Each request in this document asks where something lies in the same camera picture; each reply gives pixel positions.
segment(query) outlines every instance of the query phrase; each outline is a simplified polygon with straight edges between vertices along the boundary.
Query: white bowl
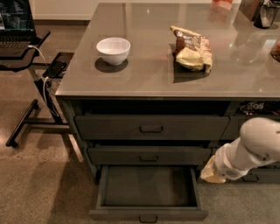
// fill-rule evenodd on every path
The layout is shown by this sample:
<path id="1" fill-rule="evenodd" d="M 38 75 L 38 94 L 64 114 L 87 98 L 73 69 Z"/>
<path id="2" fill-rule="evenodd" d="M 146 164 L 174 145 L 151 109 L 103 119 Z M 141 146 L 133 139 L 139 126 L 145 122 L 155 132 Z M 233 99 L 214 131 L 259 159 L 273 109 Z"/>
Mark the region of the white bowl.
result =
<path id="1" fill-rule="evenodd" d="M 96 45 L 99 55 L 112 66 L 118 66 L 127 59 L 130 42 L 125 38 L 105 38 Z"/>

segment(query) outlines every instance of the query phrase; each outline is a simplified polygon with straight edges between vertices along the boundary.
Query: laptop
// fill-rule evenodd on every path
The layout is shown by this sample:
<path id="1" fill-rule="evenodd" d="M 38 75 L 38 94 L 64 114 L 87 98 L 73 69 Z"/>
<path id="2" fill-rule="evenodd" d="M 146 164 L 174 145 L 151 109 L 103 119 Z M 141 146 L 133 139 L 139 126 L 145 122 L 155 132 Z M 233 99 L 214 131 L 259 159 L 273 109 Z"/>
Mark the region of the laptop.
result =
<path id="1" fill-rule="evenodd" d="M 0 60 L 23 58 L 35 38 L 29 0 L 0 0 Z"/>

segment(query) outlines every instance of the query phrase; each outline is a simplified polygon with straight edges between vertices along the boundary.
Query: object on shelf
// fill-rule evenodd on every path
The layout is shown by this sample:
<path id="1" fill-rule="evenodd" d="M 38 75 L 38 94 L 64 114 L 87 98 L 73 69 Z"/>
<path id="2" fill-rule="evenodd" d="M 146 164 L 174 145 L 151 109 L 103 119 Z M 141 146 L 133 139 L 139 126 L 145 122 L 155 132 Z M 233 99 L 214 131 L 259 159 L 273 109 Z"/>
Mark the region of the object on shelf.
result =
<path id="1" fill-rule="evenodd" d="M 210 73 L 213 64 L 209 40 L 194 31 L 171 26 L 176 36 L 176 61 L 191 71 Z"/>
<path id="2" fill-rule="evenodd" d="M 243 101 L 239 110 L 245 115 L 280 115 L 279 101 Z"/>

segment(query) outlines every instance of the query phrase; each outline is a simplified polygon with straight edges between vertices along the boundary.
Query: laptop keyboard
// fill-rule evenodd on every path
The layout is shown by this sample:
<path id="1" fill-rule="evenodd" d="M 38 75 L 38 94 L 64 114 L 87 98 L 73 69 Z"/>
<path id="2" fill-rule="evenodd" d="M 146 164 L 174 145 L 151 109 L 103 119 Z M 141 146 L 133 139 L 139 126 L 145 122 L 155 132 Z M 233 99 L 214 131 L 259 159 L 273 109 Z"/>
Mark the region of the laptop keyboard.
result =
<path id="1" fill-rule="evenodd" d="M 1 37 L 0 48 L 16 48 L 24 49 L 29 45 L 30 41 L 27 41 L 23 37 Z"/>
<path id="2" fill-rule="evenodd" d="M 0 48 L 17 48 L 24 49 L 29 44 L 29 42 L 1 42 Z"/>

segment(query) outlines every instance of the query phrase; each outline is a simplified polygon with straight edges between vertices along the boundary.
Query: gray countertop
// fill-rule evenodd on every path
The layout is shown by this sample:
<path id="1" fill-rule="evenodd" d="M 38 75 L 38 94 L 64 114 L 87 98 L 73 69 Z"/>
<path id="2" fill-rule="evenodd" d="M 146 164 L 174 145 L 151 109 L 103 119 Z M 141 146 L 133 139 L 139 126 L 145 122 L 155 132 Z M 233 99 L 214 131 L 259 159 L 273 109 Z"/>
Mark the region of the gray countertop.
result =
<path id="1" fill-rule="evenodd" d="M 58 97 L 280 98 L 280 63 L 270 50 L 280 28 L 262 30 L 238 11 L 205 3 L 100 3 L 59 85 Z M 212 72 L 182 72 L 174 64 L 170 26 L 206 36 Z M 131 43 L 128 60 L 107 66 L 96 44 L 108 37 Z"/>

